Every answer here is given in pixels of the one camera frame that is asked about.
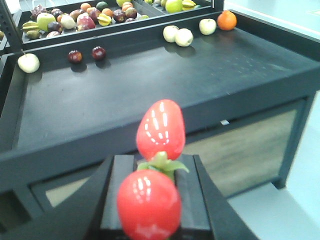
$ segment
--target wooden panel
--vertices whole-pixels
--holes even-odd
[[[225,197],[276,178],[296,110],[208,137],[184,148],[198,154]]]

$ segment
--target green apple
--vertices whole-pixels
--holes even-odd
[[[48,23],[55,22],[56,18],[51,13],[42,12],[36,18],[36,22],[39,28],[45,32],[48,32]]]
[[[188,47],[193,40],[194,35],[187,28],[179,29],[174,36],[175,43],[178,44],[180,47]]]
[[[27,74],[32,74],[39,69],[39,58],[33,53],[26,53],[17,60],[19,68]]]
[[[165,10],[169,14],[181,12],[182,11],[182,0],[167,0],[165,3]]]

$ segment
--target fruit display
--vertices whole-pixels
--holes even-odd
[[[33,53],[25,53],[17,60],[19,68],[27,74],[36,72],[40,67],[39,58]]]
[[[201,6],[192,0],[144,0],[146,3],[161,6],[169,14],[179,13],[192,9],[200,8]]]
[[[139,14],[131,0],[118,0],[115,4],[116,6],[110,6],[107,1],[99,1],[95,5],[82,2],[78,9],[71,11],[65,11],[63,6],[50,10],[39,4],[30,11],[32,20],[24,22],[21,30],[26,39],[35,40],[46,38],[47,35],[54,37],[149,18],[145,14]]]

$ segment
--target red strawberry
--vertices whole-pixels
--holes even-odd
[[[169,99],[154,103],[143,116],[136,134],[140,154],[150,161],[165,151],[168,159],[177,159],[186,143],[185,122],[179,105]]]

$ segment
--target white floor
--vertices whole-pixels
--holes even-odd
[[[320,1],[226,0],[224,8],[320,39],[320,16],[310,15],[310,11],[320,10]],[[313,103],[286,188],[277,190],[269,183],[229,200],[261,240],[320,240],[319,121],[320,93]]]

